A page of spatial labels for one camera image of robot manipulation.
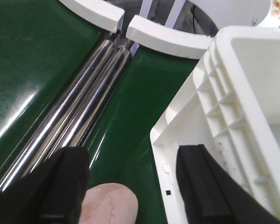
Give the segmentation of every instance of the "green conveyor belt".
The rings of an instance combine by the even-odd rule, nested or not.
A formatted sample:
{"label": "green conveyor belt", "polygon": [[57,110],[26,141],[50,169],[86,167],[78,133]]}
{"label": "green conveyor belt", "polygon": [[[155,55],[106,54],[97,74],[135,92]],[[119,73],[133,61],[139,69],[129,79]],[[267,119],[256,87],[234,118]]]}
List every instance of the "green conveyor belt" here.
{"label": "green conveyor belt", "polygon": [[118,182],[139,200],[137,224],[165,224],[149,132],[197,60],[140,48],[92,131],[90,185]]}
{"label": "green conveyor belt", "polygon": [[58,0],[0,0],[0,167],[101,35]]}

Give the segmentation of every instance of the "curved white bracket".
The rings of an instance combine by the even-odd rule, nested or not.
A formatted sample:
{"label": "curved white bracket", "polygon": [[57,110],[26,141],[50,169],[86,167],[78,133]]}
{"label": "curved white bracket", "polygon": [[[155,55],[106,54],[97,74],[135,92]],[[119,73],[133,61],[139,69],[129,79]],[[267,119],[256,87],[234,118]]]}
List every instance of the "curved white bracket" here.
{"label": "curved white bracket", "polygon": [[156,51],[193,59],[200,59],[212,41],[211,37],[174,30],[138,15],[130,22],[126,37]]}
{"label": "curved white bracket", "polygon": [[121,29],[125,11],[103,0],[59,0],[71,11],[92,24],[116,33]]}

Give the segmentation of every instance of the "shiny metal surface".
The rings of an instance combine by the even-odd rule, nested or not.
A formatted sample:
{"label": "shiny metal surface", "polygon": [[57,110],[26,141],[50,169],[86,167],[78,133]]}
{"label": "shiny metal surface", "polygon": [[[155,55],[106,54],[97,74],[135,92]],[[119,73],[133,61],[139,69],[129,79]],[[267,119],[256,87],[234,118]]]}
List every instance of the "shiny metal surface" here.
{"label": "shiny metal surface", "polygon": [[111,57],[107,63],[108,65],[93,83],[70,122],[64,128],[63,133],[59,135],[57,141],[51,147],[47,158],[60,147],[82,144],[87,130],[93,125],[95,118],[108,100],[131,58],[132,55],[126,48],[119,49],[114,54],[114,57]]}
{"label": "shiny metal surface", "polygon": [[74,81],[63,92],[1,178],[0,191],[4,191],[15,179],[32,171],[43,160],[54,139],[57,138],[66,121],[80,105],[83,96],[94,83],[115,49],[114,42],[104,40],[88,58]]}

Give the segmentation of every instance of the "white plastic crate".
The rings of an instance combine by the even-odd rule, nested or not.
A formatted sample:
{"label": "white plastic crate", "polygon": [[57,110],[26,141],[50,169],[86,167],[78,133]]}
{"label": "white plastic crate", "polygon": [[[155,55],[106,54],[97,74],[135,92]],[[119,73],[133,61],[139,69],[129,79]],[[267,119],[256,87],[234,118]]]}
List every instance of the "white plastic crate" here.
{"label": "white plastic crate", "polygon": [[188,223],[175,162],[197,144],[280,219],[280,30],[223,28],[150,139],[169,224]]}

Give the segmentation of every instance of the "yellow label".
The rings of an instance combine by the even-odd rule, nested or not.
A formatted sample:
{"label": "yellow label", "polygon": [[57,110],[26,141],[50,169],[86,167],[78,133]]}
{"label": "yellow label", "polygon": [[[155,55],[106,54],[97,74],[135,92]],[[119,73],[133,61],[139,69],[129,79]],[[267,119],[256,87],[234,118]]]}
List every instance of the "yellow label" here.
{"label": "yellow label", "polygon": [[280,19],[280,0],[274,0],[272,7],[272,16]]}

